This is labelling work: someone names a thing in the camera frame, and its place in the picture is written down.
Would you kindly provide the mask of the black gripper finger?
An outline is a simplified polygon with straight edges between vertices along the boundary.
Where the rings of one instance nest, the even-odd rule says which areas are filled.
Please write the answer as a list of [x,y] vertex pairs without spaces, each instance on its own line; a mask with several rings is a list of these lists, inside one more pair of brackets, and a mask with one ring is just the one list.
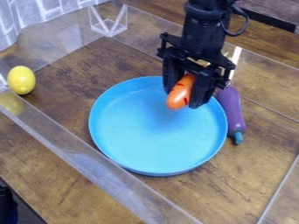
[[176,82],[184,75],[183,63],[174,56],[163,59],[163,89],[170,94]]
[[196,109],[206,104],[218,86],[220,73],[214,70],[203,70],[195,74],[195,82],[191,88],[190,107]]

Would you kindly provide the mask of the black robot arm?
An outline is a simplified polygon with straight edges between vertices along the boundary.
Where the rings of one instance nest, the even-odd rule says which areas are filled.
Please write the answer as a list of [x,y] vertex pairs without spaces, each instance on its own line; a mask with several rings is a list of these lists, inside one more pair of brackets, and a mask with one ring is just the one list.
[[188,72],[195,75],[188,107],[206,104],[215,88],[230,84],[230,72],[236,65],[222,54],[231,10],[226,0],[188,0],[182,36],[160,34],[158,56],[163,59],[163,89],[170,93]]

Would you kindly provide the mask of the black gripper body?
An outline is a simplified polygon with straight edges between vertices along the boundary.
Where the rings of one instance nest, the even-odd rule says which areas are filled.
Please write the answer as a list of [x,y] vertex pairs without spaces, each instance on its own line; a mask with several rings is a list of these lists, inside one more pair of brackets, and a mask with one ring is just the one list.
[[182,36],[162,33],[162,46],[158,48],[163,62],[167,56],[174,56],[182,61],[184,72],[218,71],[218,87],[222,88],[228,84],[230,71],[236,68],[220,52],[228,35],[230,18],[228,10],[187,10]]

